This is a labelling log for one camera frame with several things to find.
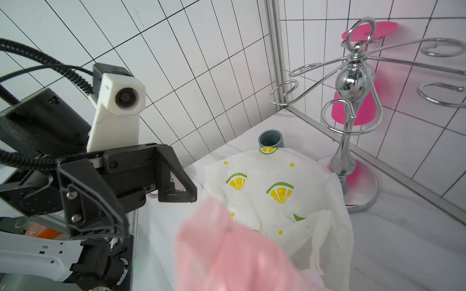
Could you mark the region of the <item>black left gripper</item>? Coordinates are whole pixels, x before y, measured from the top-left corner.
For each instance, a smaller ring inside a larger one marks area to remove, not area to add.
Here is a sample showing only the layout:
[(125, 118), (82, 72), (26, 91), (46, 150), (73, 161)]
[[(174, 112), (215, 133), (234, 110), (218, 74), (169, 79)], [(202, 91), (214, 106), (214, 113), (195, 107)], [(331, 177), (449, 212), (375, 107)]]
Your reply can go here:
[(126, 214), (158, 201), (193, 203), (197, 187), (173, 148), (143, 144), (59, 159), (57, 175), (69, 235), (75, 240), (129, 237)]

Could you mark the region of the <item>pink plastic bag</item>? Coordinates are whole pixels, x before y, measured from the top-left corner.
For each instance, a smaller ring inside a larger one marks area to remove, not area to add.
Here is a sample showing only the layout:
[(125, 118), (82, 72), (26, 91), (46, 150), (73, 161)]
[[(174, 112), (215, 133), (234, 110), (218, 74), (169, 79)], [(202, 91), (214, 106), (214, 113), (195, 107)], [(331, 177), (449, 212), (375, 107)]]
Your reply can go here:
[(237, 223), (215, 198), (207, 198), (178, 231), (178, 291), (323, 291), (312, 270), (300, 272), (270, 239)]

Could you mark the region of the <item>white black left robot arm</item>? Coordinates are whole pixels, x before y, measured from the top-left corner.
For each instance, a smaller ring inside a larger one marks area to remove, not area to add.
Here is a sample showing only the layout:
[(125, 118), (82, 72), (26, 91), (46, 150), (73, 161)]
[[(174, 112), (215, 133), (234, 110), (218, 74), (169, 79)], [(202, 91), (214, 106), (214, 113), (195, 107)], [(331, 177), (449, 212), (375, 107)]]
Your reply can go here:
[(1, 271), (76, 284), (84, 291), (131, 287), (133, 236), (127, 214), (156, 192), (160, 202), (195, 202), (197, 188), (173, 148), (140, 144), (146, 88), (127, 69), (97, 63), (83, 78), (67, 65), (22, 43), (1, 50), (52, 69), (79, 87), (95, 108), (87, 123), (57, 93), (43, 89), (19, 100), (1, 89), (1, 164), (15, 173), (1, 199), (26, 217), (64, 212), (69, 241), (1, 233)]

